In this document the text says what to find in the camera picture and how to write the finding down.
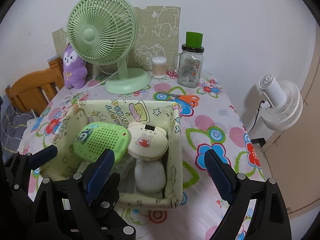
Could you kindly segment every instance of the table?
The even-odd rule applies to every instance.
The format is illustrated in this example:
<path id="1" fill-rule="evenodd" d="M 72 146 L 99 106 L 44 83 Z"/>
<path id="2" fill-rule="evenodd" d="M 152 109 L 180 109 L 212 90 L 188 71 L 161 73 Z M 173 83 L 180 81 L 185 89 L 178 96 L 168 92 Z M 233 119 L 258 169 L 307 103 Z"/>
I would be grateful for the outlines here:
<path id="1" fill-rule="evenodd" d="M 96 86 L 105 76 L 91 78 L 81 90 Z M 159 94 L 198 95 L 198 106 Z M 19 152 L 35 153 L 50 144 L 60 120 L 78 100 L 111 99 L 115 95 L 106 92 L 103 85 L 78 94 L 76 89 L 59 91 L 42 115 L 29 125 L 23 135 Z M 214 149 L 221 160 L 238 173 L 249 178 L 264 180 L 259 160 L 250 138 L 225 90 L 207 73 L 201 76 L 195 89 L 177 84 L 177 74 L 168 72 L 164 79 L 152 79 L 143 90 L 117 95 L 118 99 L 170 100 L 180 105 L 183 200 L 180 206 L 168 211 L 143 211 L 116 206 L 116 211 L 137 230 L 137 239 L 205 239 L 209 240 L 223 218 L 228 203 L 220 198 L 217 189 L 204 166 L 204 153 Z M 32 171 L 29 196 L 35 198 L 42 181 L 39 170 Z M 236 239 L 244 239 L 252 217 L 255 201 L 251 201 L 244 222 Z"/>

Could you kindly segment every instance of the fan hub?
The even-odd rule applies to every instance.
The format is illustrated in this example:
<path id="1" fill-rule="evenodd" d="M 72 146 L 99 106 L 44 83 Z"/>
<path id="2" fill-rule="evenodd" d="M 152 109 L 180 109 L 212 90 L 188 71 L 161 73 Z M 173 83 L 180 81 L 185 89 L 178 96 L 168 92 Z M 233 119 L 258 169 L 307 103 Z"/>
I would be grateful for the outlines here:
<path id="1" fill-rule="evenodd" d="M 88 42 L 93 41 L 95 38 L 94 30 L 91 28 L 85 29 L 83 32 L 83 38 Z"/>

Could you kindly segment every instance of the glass jar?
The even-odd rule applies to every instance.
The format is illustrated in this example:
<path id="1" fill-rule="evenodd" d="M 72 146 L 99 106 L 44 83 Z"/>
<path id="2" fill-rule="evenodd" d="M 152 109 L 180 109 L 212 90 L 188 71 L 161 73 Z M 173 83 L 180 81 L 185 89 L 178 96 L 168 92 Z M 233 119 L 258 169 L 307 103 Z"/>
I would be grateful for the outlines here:
<path id="1" fill-rule="evenodd" d="M 204 47 L 190 48 L 182 45 L 182 52 L 173 56 L 172 66 L 178 73 L 178 84 L 196 88 L 200 82 Z"/>

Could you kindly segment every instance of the fan grille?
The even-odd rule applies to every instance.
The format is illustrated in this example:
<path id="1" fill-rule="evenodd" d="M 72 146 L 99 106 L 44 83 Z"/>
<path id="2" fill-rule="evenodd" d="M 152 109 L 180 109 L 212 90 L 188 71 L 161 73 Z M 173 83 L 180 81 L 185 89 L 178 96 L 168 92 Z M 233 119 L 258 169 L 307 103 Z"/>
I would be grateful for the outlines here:
<path id="1" fill-rule="evenodd" d="M 68 37 L 85 61 L 112 64 L 127 55 L 136 36 L 134 8 L 125 0 L 81 0 L 68 20 Z"/>
<path id="2" fill-rule="evenodd" d="M 295 124 L 301 115 L 303 102 L 298 87 L 287 80 L 278 82 L 287 95 L 280 108 L 268 108 L 261 115 L 265 125 L 271 130 L 285 130 Z"/>
<path id="3" fill-rule="evenodd" d="M 270 74 L 265 75 L 263 78 L 260 79 L 259 86 L 260 88 L 265 89 L 271 85 L 272 81 L 273 81 L 272 75 Z"/>

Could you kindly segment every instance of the cotton swab container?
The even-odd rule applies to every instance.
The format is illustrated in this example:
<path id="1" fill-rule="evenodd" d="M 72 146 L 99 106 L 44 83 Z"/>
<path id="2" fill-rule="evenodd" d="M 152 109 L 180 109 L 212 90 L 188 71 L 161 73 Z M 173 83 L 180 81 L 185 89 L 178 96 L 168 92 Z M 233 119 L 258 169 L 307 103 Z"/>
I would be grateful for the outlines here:
<path id="1" fill-rule="evenodd" d="M 167 58 L 163 56 L 152 57 L 152 76 L 156 79 L 167 75 Z"/>

